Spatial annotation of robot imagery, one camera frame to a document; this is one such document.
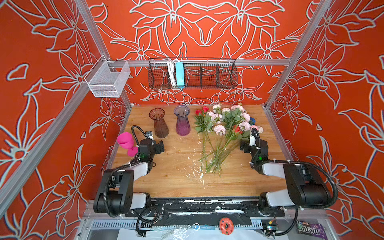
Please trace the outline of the purple ribbed glass vase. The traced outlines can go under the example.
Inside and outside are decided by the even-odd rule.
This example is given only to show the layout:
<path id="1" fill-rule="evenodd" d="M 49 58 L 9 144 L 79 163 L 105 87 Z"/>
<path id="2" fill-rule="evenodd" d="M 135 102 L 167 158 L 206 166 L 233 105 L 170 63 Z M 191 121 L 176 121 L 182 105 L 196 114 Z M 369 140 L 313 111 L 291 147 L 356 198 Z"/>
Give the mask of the purple ribbed glass vase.
<path id="1" fill-rule="evenodd" d="M 190 109 L 187 106 L 177 106 L 174 109 L 174 114 L 177 117 L 176 132 L 179 136 L 187 136 L 191 131 L 188 116 Z"/>

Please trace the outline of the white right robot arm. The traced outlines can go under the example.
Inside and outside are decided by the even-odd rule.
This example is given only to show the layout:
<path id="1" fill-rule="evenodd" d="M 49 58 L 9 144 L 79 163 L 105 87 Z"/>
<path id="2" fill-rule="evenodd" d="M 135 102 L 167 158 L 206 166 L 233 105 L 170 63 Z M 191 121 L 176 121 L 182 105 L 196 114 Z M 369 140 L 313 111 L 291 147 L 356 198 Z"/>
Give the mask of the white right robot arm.
<path id="1" fill-rule="evenodd" d="M 286 181 L 285 189 L 260 194 L 261 210 L 288 207 L 325 209 L 338 199 L 338 187 L 322 168 L 307 162 L 269 160 L 268 142 L 241 140 L 240 150 L 251 155 L 250 166 L 261 175 Z"/>

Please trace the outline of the red rose stem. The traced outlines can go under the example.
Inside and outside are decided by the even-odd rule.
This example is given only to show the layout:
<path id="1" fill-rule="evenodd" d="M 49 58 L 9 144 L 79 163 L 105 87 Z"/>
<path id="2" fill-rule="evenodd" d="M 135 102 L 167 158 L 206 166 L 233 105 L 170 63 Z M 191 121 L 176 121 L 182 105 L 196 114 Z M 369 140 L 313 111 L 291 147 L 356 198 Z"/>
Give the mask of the red rose stem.
<path id="1" fill-rule="evenodd" d="M 202 170 L 203 173 L 207 171 L 207 151 L 206 151 L 206 131 L 207 131 L 207 123 L 206 123 L 206 115 L 209 111 L 207 106 L 203 106 L 201 117 L 201 127 L 202 127 L 202 138 L 203 138 L 203 147 L 202 147 Z"/>
<path id="2" fill-rule="evenodd" d="M 201 113 L 202 113 L 202 109 L 196 111 L 196 116 L 195 116 L 195 120 L 196 120 L 195 124 L 196 124 L 196 126 L 195 126 L 195 130 L 197 131 L 197 134 L 200 137 L 200 142 L 201 142 L 202 147 L 203 147 L 202 127 L 201 127 L 201 117 L 200 117 Z M 201 171 L 203 173 L 203 170 L 202 170 L 202 152 L 201 152 L 200 162 L 201 162 Z"/>

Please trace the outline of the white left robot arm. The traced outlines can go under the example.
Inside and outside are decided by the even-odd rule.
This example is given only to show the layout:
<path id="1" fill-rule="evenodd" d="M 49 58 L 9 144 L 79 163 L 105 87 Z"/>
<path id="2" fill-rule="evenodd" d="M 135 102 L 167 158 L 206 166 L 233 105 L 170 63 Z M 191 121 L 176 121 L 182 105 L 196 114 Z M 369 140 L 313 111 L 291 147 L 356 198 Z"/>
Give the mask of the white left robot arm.
<path id="1" fill-rule="evenodd" d="M 154 166 L 155 155 L 163 152 L 163 141 L 157 143 L 147 138 L 141 140 L 138 153 L 128 164 L 106 170 L 94 200 L 94 212 L 105 213 L 114 218 L 131 210 L 150 207 L 150 195 L 135 193 L 134 183 L 149 174 Z"/>

